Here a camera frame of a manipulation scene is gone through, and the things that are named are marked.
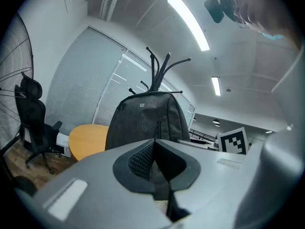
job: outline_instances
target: black office chair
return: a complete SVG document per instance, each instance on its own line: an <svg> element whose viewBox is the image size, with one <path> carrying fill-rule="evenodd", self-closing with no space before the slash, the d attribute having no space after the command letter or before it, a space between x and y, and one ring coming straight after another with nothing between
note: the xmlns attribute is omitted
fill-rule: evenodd
<svg viewBox="0 0 305 229"><path fill-rule="evenodd" d="M19 134L23 146L33 153L25 163L28 167L29 161L42 154L46 167L53 174L45 153L56 153L61 157L60 151L56 151L54 148L62 122L58 121L54 126L44 123L46 108L37 98L42 95L42 88L38 82L24 77L20 86L22 88L15 86L16 106L21 121Z"/></svg>

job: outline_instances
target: desk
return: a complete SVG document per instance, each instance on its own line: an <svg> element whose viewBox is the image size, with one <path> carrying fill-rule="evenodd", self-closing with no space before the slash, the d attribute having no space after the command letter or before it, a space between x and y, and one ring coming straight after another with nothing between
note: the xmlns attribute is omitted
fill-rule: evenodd
<svg viewBox="0 0 305 229"><path fill-rule="evenodd" d="M74 128L69 135L72 156L79 161L105 151L108 129L108 126L103 125L80 125Z"/></svg>

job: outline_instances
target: wooden floor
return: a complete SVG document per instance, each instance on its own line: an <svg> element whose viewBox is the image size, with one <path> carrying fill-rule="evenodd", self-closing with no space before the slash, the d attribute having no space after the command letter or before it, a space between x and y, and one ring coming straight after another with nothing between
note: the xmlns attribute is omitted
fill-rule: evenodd
<svg viewBox="0 0 305 229"><path fill-rule="evenodd" d="M4 159L14 177L25 176L29 178L38 190L59 173L76 163L73 158L64 156L59 158L57 154L46 154L49 165L54 171L54 174L51 174L43 162L42 155L38 155L31 160L29 168L26 168L25 160L30 155L31 152L22 146L21 141L18 141L5 153Z"/></svg>

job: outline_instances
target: chair armrest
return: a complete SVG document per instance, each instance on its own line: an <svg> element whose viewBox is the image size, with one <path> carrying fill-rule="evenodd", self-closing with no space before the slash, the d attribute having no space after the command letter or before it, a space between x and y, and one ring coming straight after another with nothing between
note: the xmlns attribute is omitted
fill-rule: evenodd
<svg viewBox="0 0 305 229"><path fill-rule="evenodd" d="M62 125L62 122L58 121L58 122L56 122L56 124L54 126L52 126L52 129L54 131L57 131L61 127L61 125Z"/></svg>

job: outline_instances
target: backpack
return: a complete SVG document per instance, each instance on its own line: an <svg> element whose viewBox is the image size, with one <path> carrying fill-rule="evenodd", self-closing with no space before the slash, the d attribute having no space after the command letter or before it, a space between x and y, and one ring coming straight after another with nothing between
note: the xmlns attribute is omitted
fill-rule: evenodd
<svg viewBox="0 0 305 229"><path fill-rule="evenodd" d="M134 95L125 98L120 102L112 117L106 138L105 150L120 147L126 144L156 138L177 142L178 139L190 141L188 126L183 111L172 93L180 92L159 92L161 82L165 73L173 66L190 61L191 58L166 65L170 58L170 53L160 68L159 61L151 53L152 59L152 85L147 92L136 94L131 88L129 91ZM154 61L158 64L157 74L154 75ZM168 200L169 184L160 172L154 161L150 181L155 184L156 200Z"/></svg>

